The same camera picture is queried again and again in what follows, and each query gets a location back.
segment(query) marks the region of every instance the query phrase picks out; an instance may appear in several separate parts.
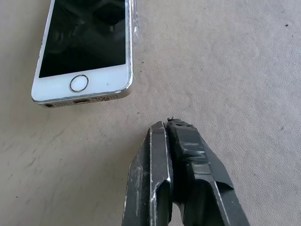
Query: home button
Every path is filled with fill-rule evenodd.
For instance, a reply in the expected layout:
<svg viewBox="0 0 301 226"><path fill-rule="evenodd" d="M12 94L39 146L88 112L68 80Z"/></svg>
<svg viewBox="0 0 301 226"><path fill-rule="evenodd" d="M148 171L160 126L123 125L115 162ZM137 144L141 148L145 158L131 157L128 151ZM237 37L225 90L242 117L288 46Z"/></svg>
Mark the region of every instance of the home button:
<svg viewBox="0 0 301 226"><path fill-rule="evenodd" d="M70 89L73 92L81 92L85 90L88 86L89 79L87 76L81 74L74 77L70 82Z"/></svg>

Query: white smartphone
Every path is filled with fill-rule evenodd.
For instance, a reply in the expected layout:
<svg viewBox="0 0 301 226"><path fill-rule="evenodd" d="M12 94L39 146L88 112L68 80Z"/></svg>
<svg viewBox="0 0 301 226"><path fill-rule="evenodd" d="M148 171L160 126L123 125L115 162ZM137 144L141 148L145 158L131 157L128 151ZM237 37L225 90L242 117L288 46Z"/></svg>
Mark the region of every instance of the white smartphone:
<svg viewBox="0 0 301 226"><path fill-rule="evenodd" d="M131 13L128 0L51 0L33 100L54 108L129 95Z"/></svg>

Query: beige surface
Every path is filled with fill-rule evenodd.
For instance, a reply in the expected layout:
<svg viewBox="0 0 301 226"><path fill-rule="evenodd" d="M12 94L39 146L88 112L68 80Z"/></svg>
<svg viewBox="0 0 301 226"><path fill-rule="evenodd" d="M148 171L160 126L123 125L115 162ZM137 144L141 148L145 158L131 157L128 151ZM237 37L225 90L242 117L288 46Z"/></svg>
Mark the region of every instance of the beige surface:
<svg viewBox="0 0 301 226"><path fill-rule="evenodd" d="M300 1L185 2L139 1L131 96L48 110L30 91L50 1L0 1L1 226L119 225L128 166L170 116L201 131L253 226L300 225Z"/></svg>

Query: cracked screen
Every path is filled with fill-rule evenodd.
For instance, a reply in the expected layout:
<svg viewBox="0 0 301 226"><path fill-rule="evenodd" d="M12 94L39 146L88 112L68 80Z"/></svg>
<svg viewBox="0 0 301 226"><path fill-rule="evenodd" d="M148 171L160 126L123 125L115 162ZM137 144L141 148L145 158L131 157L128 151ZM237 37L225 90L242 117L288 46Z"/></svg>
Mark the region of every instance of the cracked screen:
<svg viewBox="0 0 301 226"><path fill-rule="evenodd" d="M125 0L56 0L40 78L124 65Z"/></svg>

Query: black screen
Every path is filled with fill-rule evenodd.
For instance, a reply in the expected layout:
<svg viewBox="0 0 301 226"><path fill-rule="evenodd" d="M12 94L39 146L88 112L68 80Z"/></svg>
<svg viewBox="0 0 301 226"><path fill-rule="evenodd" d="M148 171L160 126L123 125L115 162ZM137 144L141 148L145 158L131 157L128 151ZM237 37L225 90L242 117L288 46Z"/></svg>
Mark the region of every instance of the black screen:
<svg viewBox="0 0 301 226"><path fill-rule="evenodd" d="M56 0L40 78L124 65L125 0Z"/></svg>

